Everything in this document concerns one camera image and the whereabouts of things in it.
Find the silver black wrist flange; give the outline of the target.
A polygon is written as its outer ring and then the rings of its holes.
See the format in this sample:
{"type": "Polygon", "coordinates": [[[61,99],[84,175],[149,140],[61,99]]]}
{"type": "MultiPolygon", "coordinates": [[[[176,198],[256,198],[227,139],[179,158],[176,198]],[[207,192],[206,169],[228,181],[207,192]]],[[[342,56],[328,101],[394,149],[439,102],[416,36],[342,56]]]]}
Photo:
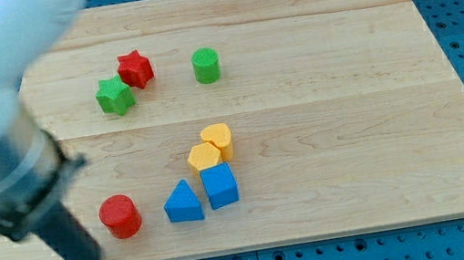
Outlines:
{"type": "Polygon", "coordinates": [[[40,228],[85,164],[20,109],[0,134],[0,235],[18,242],[40,228]]]}

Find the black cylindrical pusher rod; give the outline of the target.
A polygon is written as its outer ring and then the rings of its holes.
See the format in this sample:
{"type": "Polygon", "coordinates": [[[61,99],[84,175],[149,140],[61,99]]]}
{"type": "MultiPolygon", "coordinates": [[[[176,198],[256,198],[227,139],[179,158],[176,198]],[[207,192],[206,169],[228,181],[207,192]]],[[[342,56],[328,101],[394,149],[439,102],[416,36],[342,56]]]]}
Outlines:
{"type": "Polygon", "coordinates": [[[100,260],[101,247],[77,218],[58,202],[37,223],[33,233],[63,260],[100,260]]]}

